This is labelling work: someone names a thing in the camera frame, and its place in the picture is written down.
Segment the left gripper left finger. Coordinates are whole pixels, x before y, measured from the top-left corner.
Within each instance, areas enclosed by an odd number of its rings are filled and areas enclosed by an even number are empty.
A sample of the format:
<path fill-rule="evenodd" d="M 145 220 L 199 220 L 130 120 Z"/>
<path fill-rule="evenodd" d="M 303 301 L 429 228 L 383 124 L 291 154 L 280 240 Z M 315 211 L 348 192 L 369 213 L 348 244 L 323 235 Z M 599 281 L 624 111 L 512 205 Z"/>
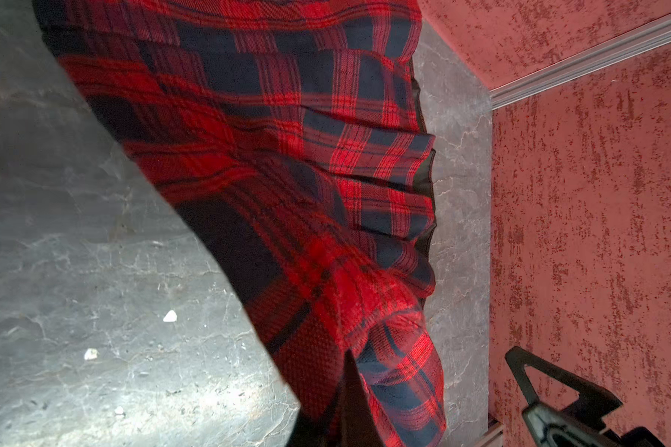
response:
<path fill-rule="evenodd" d="M 320 432 L 314 423 L 299 413 L 288 446 L 382 446 L 373 415 L 369 409 L 361 376 L 352 352 L 345 357 L 340 405 L 335 418 L 335 431 Z"/>

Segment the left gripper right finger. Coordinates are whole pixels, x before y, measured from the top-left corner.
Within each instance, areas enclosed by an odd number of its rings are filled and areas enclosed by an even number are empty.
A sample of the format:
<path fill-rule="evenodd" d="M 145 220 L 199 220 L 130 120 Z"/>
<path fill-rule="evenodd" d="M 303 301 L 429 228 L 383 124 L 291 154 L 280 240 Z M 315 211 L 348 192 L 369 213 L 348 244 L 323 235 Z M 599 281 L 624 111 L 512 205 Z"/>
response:
<path fill-rule="evenodd" d="M 523 420 L 537 446 L 569 447 L 663 447 L 648 428 L 638 427 L 623 435 L 607 427 L 603 418 L 623 406 L 607 389 L 566 371 L 533 353 L 514 346 L 505 355 L 527 407 Z M 555 409 L 540 399 L 527 375 L 534 369 L 577 393 L 577 400 Z"/>

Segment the red plaid skirt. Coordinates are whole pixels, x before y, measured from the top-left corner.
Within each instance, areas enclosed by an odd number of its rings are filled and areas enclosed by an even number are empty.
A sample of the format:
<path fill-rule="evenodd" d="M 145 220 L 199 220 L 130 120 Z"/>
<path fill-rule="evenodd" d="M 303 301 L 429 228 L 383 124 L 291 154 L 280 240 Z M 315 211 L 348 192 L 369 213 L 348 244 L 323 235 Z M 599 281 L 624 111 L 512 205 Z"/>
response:
<path fill-rule="evenodd" d="M 415 1 L 37 1 L 91 111 L 224 271 L 302 413 L 336 430 L 345 357 L 382 446 L 435 446 L 434 138 Z"/>

